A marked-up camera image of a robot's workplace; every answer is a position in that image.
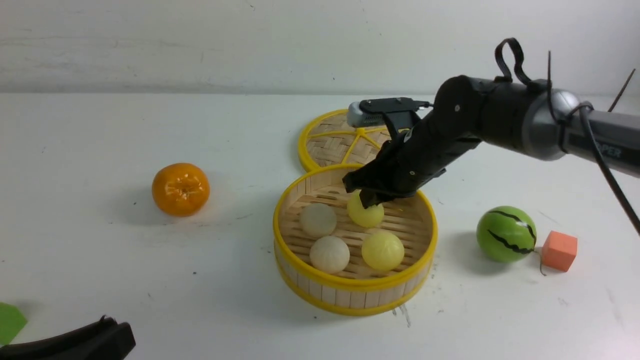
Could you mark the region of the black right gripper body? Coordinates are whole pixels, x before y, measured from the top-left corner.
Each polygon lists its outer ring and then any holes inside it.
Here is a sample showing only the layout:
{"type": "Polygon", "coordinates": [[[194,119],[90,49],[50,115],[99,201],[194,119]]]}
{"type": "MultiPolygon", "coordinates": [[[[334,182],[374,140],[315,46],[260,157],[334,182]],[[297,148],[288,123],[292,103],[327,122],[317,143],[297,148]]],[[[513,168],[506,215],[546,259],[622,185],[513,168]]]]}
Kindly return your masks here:
{"type": "Polygon", "coordinates": [[[463,121],[425,117],[409,132],[382,146],[375,158],[377,198],[407,198],[445,173],[446,166],[474,150],[482,140],[463,121]]]}

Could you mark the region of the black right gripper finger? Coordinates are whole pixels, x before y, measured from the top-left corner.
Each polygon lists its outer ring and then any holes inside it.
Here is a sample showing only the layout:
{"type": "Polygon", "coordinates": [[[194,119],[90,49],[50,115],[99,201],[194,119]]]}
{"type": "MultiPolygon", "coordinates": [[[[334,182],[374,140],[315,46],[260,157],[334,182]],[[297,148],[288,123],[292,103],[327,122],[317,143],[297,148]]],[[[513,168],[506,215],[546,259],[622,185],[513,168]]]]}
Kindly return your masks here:
{"type": "Polygon", "coordinates": [[[380,169],[377,165],[364,165],[346,173],[342,178],[347,193],[355,191],[379,192],[383,188],[380,180],[380,169]]]}
{"type": "Polygon", "coordinates": [[[396,199],[411,198],[418,193],[418,189],[393,189],[390,187],[363,187],[359,189],[359,200],[364,208],[375,207],[382,203],[393,202],[396,199]]]}

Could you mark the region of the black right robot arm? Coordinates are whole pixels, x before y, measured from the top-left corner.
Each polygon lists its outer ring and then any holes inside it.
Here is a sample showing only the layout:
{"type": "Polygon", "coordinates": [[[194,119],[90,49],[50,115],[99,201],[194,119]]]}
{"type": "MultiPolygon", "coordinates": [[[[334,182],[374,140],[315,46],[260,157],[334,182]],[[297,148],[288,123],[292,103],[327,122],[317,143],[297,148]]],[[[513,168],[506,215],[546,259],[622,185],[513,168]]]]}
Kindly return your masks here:
{"type": "Polygon", "coordinates": [[[347,193],[361,191],[365,207],[411,198],[481,142],[541,161],[564,155],[595,161],[597,147],[611,169],[638,177],[639,117],[585,108],[588,137],[579,105],[574,94],[547,91],[541,81],[528,87],[465,75],[446,80],[434,103],[409,97],[354,102],[348,125],[386,126],[390,139],[342,182],[347,193]]]}

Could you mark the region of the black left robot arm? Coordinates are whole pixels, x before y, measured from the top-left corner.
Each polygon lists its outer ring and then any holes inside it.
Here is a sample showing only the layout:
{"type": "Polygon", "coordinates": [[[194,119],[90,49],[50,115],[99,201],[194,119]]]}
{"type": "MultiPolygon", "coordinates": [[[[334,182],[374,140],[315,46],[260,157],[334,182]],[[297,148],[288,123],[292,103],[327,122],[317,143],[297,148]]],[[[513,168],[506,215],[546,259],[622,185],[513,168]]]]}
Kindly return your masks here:
{"type": "Polygon", "coordinates": [[[89,325],[39,341],[9,344],[2,360],[124,360],[137,346],[131,325],[102,316],[89,325]]]}

